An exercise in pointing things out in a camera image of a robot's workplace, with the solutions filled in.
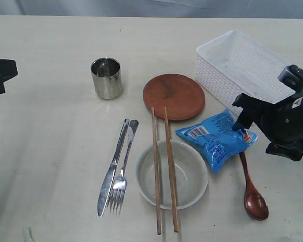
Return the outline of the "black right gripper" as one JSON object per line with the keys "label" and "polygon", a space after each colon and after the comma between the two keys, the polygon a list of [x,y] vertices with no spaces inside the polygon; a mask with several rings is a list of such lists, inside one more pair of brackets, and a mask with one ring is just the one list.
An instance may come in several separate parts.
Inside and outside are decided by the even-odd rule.
{"label": "black right gripper", "polygon": [[232,103],[241,107],[233,131],[249,129],[255,123],[265,134],[270,144],[266,153],[300,161],[303,156],[303,75],[285,77],[285,84],[295,89],[295,94],[276,104],[239,94]]}

